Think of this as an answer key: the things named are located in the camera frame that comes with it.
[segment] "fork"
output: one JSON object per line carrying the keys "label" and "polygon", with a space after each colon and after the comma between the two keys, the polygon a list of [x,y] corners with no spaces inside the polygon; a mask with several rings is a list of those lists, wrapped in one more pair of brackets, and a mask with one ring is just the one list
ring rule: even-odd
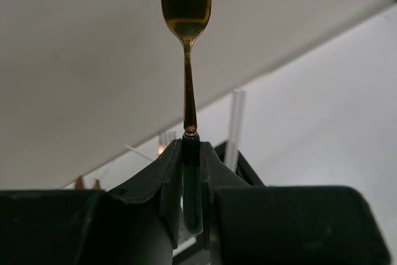
{"label": "fork", "polygon": [[169,30],[184,48],[184,134],[182,136],[182,187],[185,227],[193,235],[203,230],[200,190],[197,117],[194,102],[191,51],[204,31],[211,14],[212,0],[161,0],[163,16]]}
{"label": "fork", "polygon": [[188,137],[194,137],[197,134],[191,51],[196,38],[208,24],[211,2],[212,0],[161,0],[164,20],[169,30],[179,39],[184,48],[184,130]]}

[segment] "fork neck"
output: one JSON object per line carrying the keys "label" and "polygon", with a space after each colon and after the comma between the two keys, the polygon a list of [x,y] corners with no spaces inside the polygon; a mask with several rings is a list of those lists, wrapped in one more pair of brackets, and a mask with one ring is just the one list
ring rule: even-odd
{"label": "fork neck", "polygon": [[185,101],[184,101],[184,129],[185,134],[189,137],[197,134],[196,107],[194,101],[191,51],[193,41],[185,40],[183,42],[185,57]]}

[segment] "gold fork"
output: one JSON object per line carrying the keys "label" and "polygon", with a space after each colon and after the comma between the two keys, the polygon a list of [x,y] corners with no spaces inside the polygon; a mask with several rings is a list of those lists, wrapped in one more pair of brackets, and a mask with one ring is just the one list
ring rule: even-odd
{"label": "gold fork", "polygon": [[164,20],[181,41],[185,56],[184,129],[188,137],[197,134],[190,53],[196,38],[208,24],[211,0],[161,0]]}

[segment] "white ceiling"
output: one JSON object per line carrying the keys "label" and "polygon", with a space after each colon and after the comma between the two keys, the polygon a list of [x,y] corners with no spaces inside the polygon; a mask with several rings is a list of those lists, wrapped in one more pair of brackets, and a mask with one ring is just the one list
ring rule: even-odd
{"label": "white ceiling", "polygon": [[[213,0],[198,106],[389,2]],[[2,189],[60,187],[182,118],[182,50],[159,0],[0,0],[0,36]]]}

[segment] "fork handle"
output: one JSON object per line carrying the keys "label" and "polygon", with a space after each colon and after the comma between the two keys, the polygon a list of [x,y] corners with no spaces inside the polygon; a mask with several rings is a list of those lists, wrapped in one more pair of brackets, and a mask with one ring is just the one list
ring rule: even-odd
{"label": "fork handle", "polygon": [[182,136],[182,188],[186,230],[192,235],[203,231],[200,183],[200,136]]}
{"label": "fork handle", "polygon": [[184,41],[183,46],[185,56],[184,129],[187,136],[193,137],[197,134],[197,117],[196,106],[194,102],[191,60],[193,41]]}

